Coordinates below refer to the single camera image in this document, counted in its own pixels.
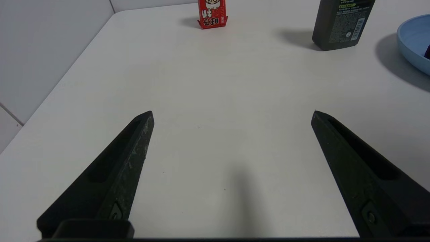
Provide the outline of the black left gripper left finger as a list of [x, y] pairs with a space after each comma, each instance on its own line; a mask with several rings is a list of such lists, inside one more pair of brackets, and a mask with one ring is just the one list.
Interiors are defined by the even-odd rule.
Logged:
[[155, 121], [136, 116], [37, 219], [42, 238], [132, 238], [128, 218]]

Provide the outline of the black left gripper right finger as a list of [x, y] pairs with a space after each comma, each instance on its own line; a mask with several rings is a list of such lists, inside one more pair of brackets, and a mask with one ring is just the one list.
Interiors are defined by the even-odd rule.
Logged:
[[429, 238], [429, 191], [327, 113], [311, 126], [361, 238]]

